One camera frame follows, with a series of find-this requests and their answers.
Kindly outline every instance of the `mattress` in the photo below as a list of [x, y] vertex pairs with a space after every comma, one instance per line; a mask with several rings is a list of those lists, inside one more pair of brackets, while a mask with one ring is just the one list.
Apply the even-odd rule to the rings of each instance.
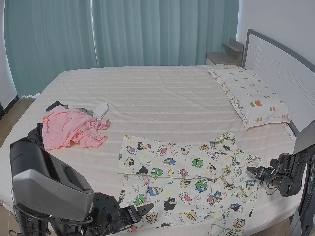
[[[57, 76], [29, 107], [0, 149], [0, 199], [12, 209], [9, 146], [27, 136], [42, 121], [45, 109], [56, 100], [62, 104], [94, 109], [108, 102], [105, 117], [111, 126], [101, 130], [108, 139], [99, 148], [68, 148], [50, 153], [71, 165], [96, 192], [119, 198], [122, 175], [117, 174], [123, 135], [166, 142], [199, 145], [226, 132], [234, 132], [238, 148], [265, 159], [293, 152], [294, 143], [282, 124], [266, 124], [244, 131], [225, 92], [208, 72], [210, 66], [134, 66], [65, 71]], [[250, 235], [283, 221], [299, 205], [298, 195], [283, 198], [277, 191], [268, 196], [259, 190], [245, 234]], [[135, 235], [189, 235], [209, 232], [207, 221], [148, 229]]]

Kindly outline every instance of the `gray nightstand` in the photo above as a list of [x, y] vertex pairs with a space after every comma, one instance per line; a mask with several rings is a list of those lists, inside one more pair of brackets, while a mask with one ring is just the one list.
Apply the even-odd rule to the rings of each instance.
[[222, 45], [227, 47], [227, 53], [207, 52], [206, 65], [241, 65], [244, 45], [232, 38]]

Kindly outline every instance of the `cartoon print shirt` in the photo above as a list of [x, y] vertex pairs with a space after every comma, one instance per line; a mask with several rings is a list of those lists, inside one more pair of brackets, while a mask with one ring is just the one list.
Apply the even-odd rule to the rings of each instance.
[[246, 173], [262, 159], [237, 149], [233, 133], [200, 146], [125, 136], [119, 158], [121, 207], [154, 203], [137, 230], [207, 220], [210, 234], [241, 235], [262, 185]]

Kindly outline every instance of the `curtain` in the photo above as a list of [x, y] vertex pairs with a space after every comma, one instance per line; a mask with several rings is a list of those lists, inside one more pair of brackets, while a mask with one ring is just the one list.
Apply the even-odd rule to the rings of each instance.
[[6, 0], [4, 33], [19, 95], [62, 71], [199, 65], [236, 37], [238, 0]]

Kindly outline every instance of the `floor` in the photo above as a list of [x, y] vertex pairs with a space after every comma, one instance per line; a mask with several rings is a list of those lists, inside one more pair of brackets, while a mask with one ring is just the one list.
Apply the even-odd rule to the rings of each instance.
[[[11, 132], [12, 127], [18, 122], [18, 120], [28, 109], [28, 107], [34, 102], [34, 100], [35, 99], [32, 97], [23, 97], [19, 99], [16, 104], [10, 109], [10, 111], [2, 117], [2, 119], [0, 120], [0, 147]], [[285, 236], [289, 230], [289, 227], [290, 222], [289, 220], [286, 220], [252, 236]], [[16, 222], [13, 215], [3, 206], [1, 206], [0, 203], [0, 236], [10, 236], [8, 234], [8, 230], [13, 230], [17, 233], [20, 232], [18, 223]]]

